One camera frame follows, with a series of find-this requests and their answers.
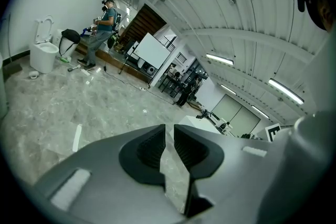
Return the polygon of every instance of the person in black clothing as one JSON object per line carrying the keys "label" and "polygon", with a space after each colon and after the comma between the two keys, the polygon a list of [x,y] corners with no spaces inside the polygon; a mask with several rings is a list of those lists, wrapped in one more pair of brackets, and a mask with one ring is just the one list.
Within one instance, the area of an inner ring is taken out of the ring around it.
{"label": "person in black clothing", "polygon": [[188,96],[191,92],[193,92],[197,86],[199,85],[200,82],[200,78],[199,77],[195,77],[195,79],[193,81],[191,81],[184,89],[182,92],[181,97],[179,98],[179,100],[177,102],[174,102],[174,105],[177,105],[179,107],[183,106],[185,104],[185,102],[188,99]]}

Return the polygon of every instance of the brown wooden wall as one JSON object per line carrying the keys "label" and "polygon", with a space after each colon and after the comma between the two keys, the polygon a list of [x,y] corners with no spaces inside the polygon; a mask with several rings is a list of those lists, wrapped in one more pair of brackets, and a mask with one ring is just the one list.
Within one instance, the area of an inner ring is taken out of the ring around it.
{"label": "brown wooden wall", "polygon": [[132,39],[140,43],[147,33],[154,35],[165,24],[166,22],[156,12],[144,4],[122,33],[119,44],[125,47]]}

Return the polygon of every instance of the light fixture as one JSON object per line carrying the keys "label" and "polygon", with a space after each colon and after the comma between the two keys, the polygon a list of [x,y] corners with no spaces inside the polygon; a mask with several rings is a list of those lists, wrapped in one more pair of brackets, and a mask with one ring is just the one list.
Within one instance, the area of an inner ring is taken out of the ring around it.
{"label": "light fixture", "polygon": [[282,85],[281,83],[277,82],[276,80],[270,79],[268,81],[268,83],[271,84],[271,85],[273,85],[274,87],[278,88],[280,91],[282,91],[283,93],[285,93],[289,97],[291,97],[298,104],[303,104],[304,103],[304,100],[301,97],[299,97],[298,95],[296,95],[295,93],[293,93],[291,90],[289,90],[284,85]]}
{"label": "light fixture", "polygon": [[211,54],[207,54],[206,56],[208,58],[210,58],[210,59],[214,59],[214,60],[217,60],[217,61],[220,61],[220,62],[227,63],[229,65],[233,65],[233,61],[230,60],[230,59],[226,59],[226,58],[215,56],[215,55],[211,55]]}
{"label": "light fixture", "polygon": [[259,109],[257,109],[254,105],[252,106],[256,111],[258,111],[261,115],[269,119],[269,116],[267,116],[264,112],[261,112]]}
{"label": "light fixture", "polygon": [[228,90],[229,92],[233,93],[234,95],[236,95],[236,93],[232,90],[230,90],[228,87],[225,87],[223,84],[221,84],[220,86],[222,86],[224,89]]}

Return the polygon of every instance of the white corrugated ceiling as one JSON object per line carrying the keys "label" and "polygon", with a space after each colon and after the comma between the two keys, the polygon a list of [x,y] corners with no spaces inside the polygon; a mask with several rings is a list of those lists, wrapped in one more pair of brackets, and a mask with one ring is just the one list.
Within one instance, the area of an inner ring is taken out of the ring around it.
{"label": "white corrugated ceiling", "polygon": [[[301,74],[327,33],[312,22],[307,10],[298,11],[297,0],[147,1],[179,36],[188,38],[211,79],[237,92],[247,105],[281,123],[314,112]],[[234,65],[209,61],[206,53],[232,59]],[[297,105],[272,88],[270,78],[302,97],[304,104]]]}

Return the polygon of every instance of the black cap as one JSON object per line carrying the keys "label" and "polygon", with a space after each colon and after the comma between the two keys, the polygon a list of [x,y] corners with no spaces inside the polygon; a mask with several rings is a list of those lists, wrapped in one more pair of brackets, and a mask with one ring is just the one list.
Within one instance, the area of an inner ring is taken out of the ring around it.
{"label": "black cap", "polygon": [[306,6],[308,9],[308,13],[310,18],[313,20],[313,22],[320,27],[321,29],[325,30],[325,27],[321,21],[319,11],[317,8],[317,0],[306,0]]}

